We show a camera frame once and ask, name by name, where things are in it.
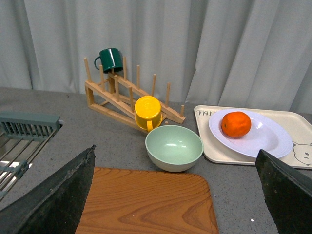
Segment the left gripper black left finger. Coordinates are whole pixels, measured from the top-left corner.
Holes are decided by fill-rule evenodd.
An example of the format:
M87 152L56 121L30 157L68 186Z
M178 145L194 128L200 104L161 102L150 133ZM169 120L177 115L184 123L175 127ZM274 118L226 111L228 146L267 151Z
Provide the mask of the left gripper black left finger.
M73 234L95 167L95 145L84 150L0 212L2 234Z

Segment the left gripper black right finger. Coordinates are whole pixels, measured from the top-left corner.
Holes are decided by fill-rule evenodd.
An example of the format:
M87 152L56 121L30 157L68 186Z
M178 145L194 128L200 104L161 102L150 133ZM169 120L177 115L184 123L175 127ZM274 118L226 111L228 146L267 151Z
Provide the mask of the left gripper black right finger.
M312 179L264 150L256 169L267 208L280 234L312 232Z

